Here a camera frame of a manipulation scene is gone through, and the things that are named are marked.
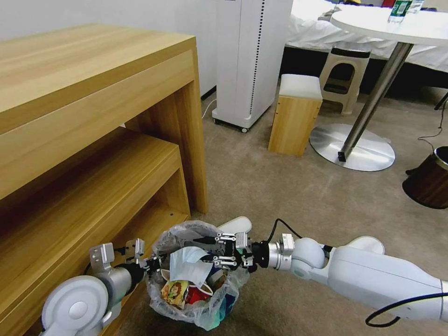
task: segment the brown waste bin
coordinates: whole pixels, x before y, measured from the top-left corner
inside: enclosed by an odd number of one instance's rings
[[[448,208],[448,147],[435,149],[403,182],[403,190],[421,205]]]

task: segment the plastic bottle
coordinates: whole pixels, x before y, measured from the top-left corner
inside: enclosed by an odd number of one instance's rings
[[[413,0],[411,6],[408,9],[408,13],[410,14],[418,14],[418,12],[423,7],[423,3],[425,0]]]
[[[412,0],[396,0],[393,5],[391,16],[389,16],[389,23],[401,23],[405,18],[409,7],[412,4]]]

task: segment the white wall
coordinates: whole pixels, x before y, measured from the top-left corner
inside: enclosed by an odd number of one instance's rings
[[[448,0],[426,0],[425,7],[436,7],[440,12],[448,12]]]
[[[197,38],[201,95],[216,85],[217,0],[0,0],[0,40],[101,22]]]

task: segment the white bedsheet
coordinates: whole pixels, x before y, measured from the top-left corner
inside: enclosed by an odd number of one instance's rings
[[[286,44],[297,48],[329,51],[339,41],[367,43],[374,56],[389,58],[396,42],[357,35],[341,30],[328,21],[317,20],[322,13],[334,6],[325,0],[294,0]],[[350,10],[356,11],[356,9],[356,6],[350,6]],[[390,11],[390,8],[375,8],[375,10]],[[448,72],[448,47],[415,45],[406,61]]]

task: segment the wooden desk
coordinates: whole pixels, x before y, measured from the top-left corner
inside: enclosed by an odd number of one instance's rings
[[[0,335],[15,336],[91,246],[151,253],[189,204],[206,212],[195,37],[91,24],[0,43],[0,175]]]
[[[0,199],[129,122],[179,145],[207,211],[194,36],[91,24],[0,50]]]

